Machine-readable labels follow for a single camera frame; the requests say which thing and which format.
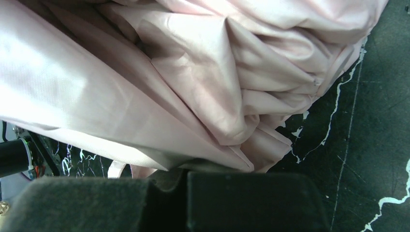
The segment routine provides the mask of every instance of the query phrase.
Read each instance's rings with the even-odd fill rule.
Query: light pink cloth
[[[96,8],[122,35],[47,3],[75,42],[1,0],[0,118],[121,163],[264,172],[290,150],[275,128],[353,64],[387,0],[119,3]]]

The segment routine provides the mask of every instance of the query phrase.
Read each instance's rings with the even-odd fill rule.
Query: white marble veining
[[[104,175],[104,166],[103,166],[103,162],[102,162],[102,160],[101,160],[101,156],[100,156],[100,164],[101,164],[102,175],[103,175],[103,177],[105,178],[105,175]]]
[[[58,152],[60,151],[60,142],[57,141],[57,150],[54,152],[54,156],[56,156],[58,154]]]
[[[378,218],[380,218],[380,217],[382,216],[382,214],[381,214],[381,209],[383,208],[383,205],[384,205],[385,203],[403,204],[403,203],[407,200],[407,198],[410,197],[410,159],[409,159],[409,161],[407,161],[406,172],[407,172],[408,175],[409,175],[409,177],[408,177],[408,179],[407,179],[407,183],[406,183],[406,192],[407,192],[407,195],[404,196],[404,197],[403,197],[402,199],[400,199],[400,200],[399,200],[399,199],[396,199],[396,198],[393,198],[393,197],[383,197],[382,199],[380,199],[380,201],[379,201],[379,213],[376,214],[376,215],[374,216],[374,218],[373,218],[369,223],[367,223],[367,224],[365,225],[365,228],[364,228],[362,231],[360,231],[360,232],[365,232],[366,230],[373,231],[373,229],[372,229],[372,227],[371,227],[371,224],[372,224],[374,221],[376,221]]]
[[[308,156],[308,154],[310,154],[312,151],[318,149],[320,146],[323,146],[323,145],[326,144],[326,141],[327,141],[327,139],[329,138],[330,130],[331,130],[331,128],[332,128],[331,126],[332,126],[333,116],[335,115],[335,113],[337,112],[338,107],[339,107],[339,98],[340,98],[340,94],[341,94],[341,86],[344,85],[344,84],[346,84],[346,83],[348,83],[348,82],[350,82],[350,81],[353,79],[353,75],[354,75],[354,72],[356,71],[357,65],[362,64],[362,61],[363,61],[363,59],[364,59],[364,57],[365,57],[365,53],[366,53],[366,50],[365,50],[366,42],[367,42],[367,38],[366,38],[366,39],[364,40],[364,42],[363,42],[362,48],[361,48],[361,50],[360,50],[360,56],[359,56],[358,61],[356,62],[356,64],[354,65],[354,67],[352,68],[352,70],[351,70],[350,73],[349,73],[349,79],[346,80],[346,81],[344,81],[344,82],[340,82],[340,83],[337,85],[337,92],[336,92],[337,95],[336,95],[336,100],[335,100],[335,108],[334,108],[333,112],[332,112],[331,115],[330,115],[329,125],[328,125],[328,127],[327,127],[327,132],[326,132],[325,137],[323,138],[323,140],[322,140],[314,149],[308,151],[308,152],[304,155],[304,157],[303,157],[302,159],[300,159],[300,157],[299,157],[298,155],[294,154],[294,152],[293,152],[293,147],[292,147],[291,153],[292,153],[293,156],[295,156],[295,157],[297,158],[296,163],[300,163],[300,162],[304,161],[304,160],[306,159],[306,157]],[[356,92],[355,92],[355,97],[357,96],[358,83],[359,83],[359,80],[357,81],[357,88],[356,88]],[[309,115],[309,111],[306,111],[305,113],[303,113],[303,120],[306,120],[306,118],[308,117],[308,115]],[[292,135],[294,135],[294,136],[296,137],[296,140],[295,140],[295,142],[294,142],[293,144],[295,144],[296,141],[297,141],[297,139],[300,138],[299,135],[300,135],[300,133],[302,132],[302,129],[303,129],[303,126],[299,127],[295,132],[292,132]]]
[[[363,67],[363,59],[364,59],[365,54],[366,54],[366,50],[365,50],[366,42],[367,42],[367,38],[366,38],[365,41],[363,42],[362,48],[360,49],[359,60],[357,61],[357,63],[355,64],[355,66],[353,67],[353,69],[351,70],[351,72],[349,73],[350,78],[349,78],[346,82],[342,82],[342,83],[340,83],[340,84],[337,86],[337,101],[336,101],[336,107],[335,107],[335,110],[333,111],[333,113],[332,113],[332,115],[331,115],[331,117],[330,117],[330,119],[332,119],[334,113],[337,111],[338,98],[339,98],[339,96],[340,96],[340,86],[343,85],[343,84],[345,84],[345,83],[347,83],[347,82],[349,82],[349,81],[351,81],[351,80],[353,79],[353,75],[354,75],[354,72],[356,71],[356,67],[357,67],[358,64],[360,64],[359,74],[358,74],[357,83],[356,83],[356,90],[355,90],[355,93],[354,93],[353,107],[352,107],[352,110],[351,110],[351,117],[350,117],[349,131],[348,131],[348,135],[347,135],[345,156],[344,156],[344,159],[343,159],[342,166],[340,167],[339,179],[338,179],[338,181],[337,181],[336,200],[335,200],[335,207],[334,207],[334,209],[333,209],[332,222],[331,222],[331,224],[330,224],[330,231],[332,231],[333,224],[334,224],[334,222],[335,222],[335,215],[336,215],[336,210],[337,210],[337,203],[338,203],[338,199],[339,199],[340,181],[341,181],[341,179],[342,179],[343,170],[344,170],[344,167],[345,167],[345,165],[346,165],[346,160],[347,160],[348,151],[349,151],[349,141],[350,141],[350,135],[351,135],[351,126],[352,126],[352,124],[353,124],[354,108],[355,108],[355,106],[356,106],[357,92],[358,92],[358,90],[359,90],[360,76],[361,76],[362,67]],[[322,141],[323,145],[324,145],[324,143],[326,142],[326,140],[327,140],[327,138],[328,138],[328,136],[329,136],[330,129],[331,129],[331,121],[329,122],[329,127],[328,127],[328,131],[327,131],[327,135],[326,135],[325,139]]]
[[[72,145],[67,145],[67,156],[64,157],[62,161],[62,168],[63,168],[63,173],[64,175],[70,176],[70,170],[73,167],[72,161],[71,161],[71,149]]]
[[[86,156],[84,155],[83,149],[81,149],[81,150],[80,150],[80,161],[77,163],[77,174],[76,174],[76,177],[85,176],[86,171],[85,171],[84,161],[88,161],[87,171],[91,171],[91,172],[93,173],[93,175],[96,176],[95,173],[94,173],[94,170],[89,166],[90,160],[95,160],[96,157],[97,157],[97,155],[94,155],[94,156],[88,155],[88,156],[86,157]]]

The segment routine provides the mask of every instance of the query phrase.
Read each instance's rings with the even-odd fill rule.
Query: black surface
[[[0,177],[27,171],[29,156],[21,139],[0,143]]]
[[[193,232],[327,232],[313,183],[298,174],[188,174]]]
[[[384,203],[372,230],[410,231],[410,200],[404,198],[410,196],[410,170],[406,171],[410,159],[410,14],[406,5],[408,0],[388,3],[352,80],[348,81],[348,71],[313,104],[306,120],[296,115],[286,122],[286,128],[278,128],[294,141],[293,154],[300,163],[290,153],[271,171],[307,174],[322,194],[335,232],[364,231],[380,214],[379,203],[400,202],[384,197],[403,203]],[[337,86],[344,82],[336,101]],[[329,124],[328,139],[320,145]],[[296,138],[291,133],[300,127],[300,138]],[[50,143],[53,153],[58,150],[66,175],[107,176],[109,159],[85,151],[80,156],[78,148]]]

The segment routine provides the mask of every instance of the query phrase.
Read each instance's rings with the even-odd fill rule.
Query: black pipe
[[[24,139],[0,143],[0,177],[30,169],[31,152]]]

